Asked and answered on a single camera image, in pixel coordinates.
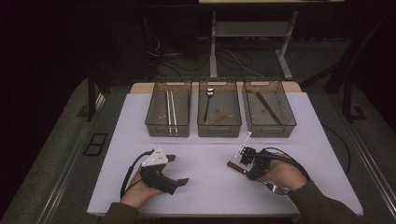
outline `spoon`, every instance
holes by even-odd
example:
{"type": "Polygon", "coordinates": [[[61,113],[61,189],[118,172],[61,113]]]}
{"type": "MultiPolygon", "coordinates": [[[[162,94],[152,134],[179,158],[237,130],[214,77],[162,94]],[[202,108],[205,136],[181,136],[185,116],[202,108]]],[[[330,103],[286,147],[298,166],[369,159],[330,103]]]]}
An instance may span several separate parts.
{"type": "Polygon", "coordinates": [[[204,122],[207,121],[207,109],[209,108],[209,102],[210,98],[215,94],[215,89],[214,88],[207,88],[206,89],[206,95],[207,95],[207,103],[206,103],[206,109],[205,109],[205,114],[204,114],[204,122]]]}

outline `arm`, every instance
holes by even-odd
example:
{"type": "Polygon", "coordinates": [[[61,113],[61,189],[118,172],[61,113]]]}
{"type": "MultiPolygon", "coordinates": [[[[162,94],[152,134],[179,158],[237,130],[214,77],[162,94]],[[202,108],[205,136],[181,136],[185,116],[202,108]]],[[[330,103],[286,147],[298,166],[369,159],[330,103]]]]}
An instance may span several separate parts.
{"type": "Polygon", "coordinates": [[[150,198],[162,193],[161,190],[150,188],[141,181],[139,167],[120,202],[110,205],[105,216],[101,218],[100,224],[134,224],[137,218],[137,209],[150,198]]]}
{"type": "Polygon", "coordinates": [[[356,215],[346,205],[324,196],[313,181],[307,182],[293,165],[272,160],[269,171],[261,180],[271,180],[291,190],[289,197],[301,213],[303,223],[357,223],[356,215]]]}

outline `floor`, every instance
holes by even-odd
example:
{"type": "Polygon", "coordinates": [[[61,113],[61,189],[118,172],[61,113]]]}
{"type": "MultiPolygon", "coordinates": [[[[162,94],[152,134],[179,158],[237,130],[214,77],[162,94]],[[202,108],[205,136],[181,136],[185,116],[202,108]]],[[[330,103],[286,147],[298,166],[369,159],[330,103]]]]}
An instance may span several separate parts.
{"type": "MultiPolygon", "coordinates": [[[[277,65],[274,53],[280,44],[278,39],[219,40],[218,76],[281,77],[282,71],[277,65]]],[[[293,81],[301,83],[335,63],[343,55],[348,44],[348,40],[291,41],[286,59],[293,81]]],[[[208,76],[207,40],[202,39],[201,45],[202,53],[194,59],[182,57],[176,51],[169,50],[165,55],[166,60],[156,67],[157,75],[194,78],[208,76]]],[[[367,119],[348,123],[340,113],[342,92],[327,94],[323,90],[326,81],[327,78],[323,78],[303,91],[308,93],[338,160],[345,170],[348,170],[347,177],[364,211],[364,216],[359,217],[359,220],[361,223],[396,223],[395,211],[389,209],[392,203],[395,203],[395,133],[358,88],[353,91],[352,104],[360,107],[367,119]],[[371,158],[379,172],[370,162],[371,158]]],[[[115,86],[110,93],[100,97],[97,104],[98,112],[93,120],[88,122],[85,117],[88,103],[87,81],[83,81],[76,88],[2,219],[2,224],[98,222],[98,217],[87,214],[86,210],[129,89],[127,86],[115,86]],[[97,157],[84,156],[83,152],[95,133],[107,133],[103,151],[97,157]]],[[[185,221],[169,218],[140,220],[141,223],[185,221]]],[[[230,223],[230,220],[226,219],[188,221],[230,223]]],[[[280,223],[280,220],[241,218],[233,223],[280,223]]]]}

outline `sleeve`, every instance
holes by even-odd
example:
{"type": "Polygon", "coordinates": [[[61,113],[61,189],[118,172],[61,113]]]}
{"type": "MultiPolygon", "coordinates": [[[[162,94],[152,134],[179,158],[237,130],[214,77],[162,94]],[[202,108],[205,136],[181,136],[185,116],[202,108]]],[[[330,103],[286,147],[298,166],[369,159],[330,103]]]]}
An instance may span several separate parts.
{"type": "Polygon", "coordinates": [[[322,194],[313,181],[289,194],[301,213],[304,224],[357,223],[355,213],[346,205],[322,194]]]}
{"type": "Polygon", "coordinates": [[[124,203],[112,203],[100,224],[134,224],[137,209],[124,203]]]}

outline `fork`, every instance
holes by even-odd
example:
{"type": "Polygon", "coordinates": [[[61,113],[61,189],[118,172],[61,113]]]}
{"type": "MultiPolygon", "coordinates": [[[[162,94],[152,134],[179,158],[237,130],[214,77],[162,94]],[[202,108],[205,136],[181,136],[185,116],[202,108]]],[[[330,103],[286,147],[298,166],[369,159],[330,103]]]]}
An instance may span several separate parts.
{"type": "MultiPolygon", "coordinates": [[[[233,162],[231,162],[231,161],[228,161],[228,162],[227,162],[227,166],[229,166],[229,167],[235,169],[235,171],[237,171],[237,172],[239,172],[239,173],[241,173],[241,174],[248,175],[248,171],[247,171],[247,170],[243,169],[242,167],[236,165],[235,163],[233,163],[233,162]]],[[[267,183],[267,182],[265,182],[265,181],[261,181],[260,179],[257,179],[257,181],[259,181],[260,183],[263,183],[265,186],[267,186],[267,188],[268,188],[269,190],[271,190],[271,191],[272,191],[273,193],[275,193],[275,194],[286,195],[286,194],[288,194],[289,191],[290,191],[290,190],[287,189],[287,188],[281,188],[281,187],[278,187],[278,186],[275,185],[275,184],[267,183]]]]}

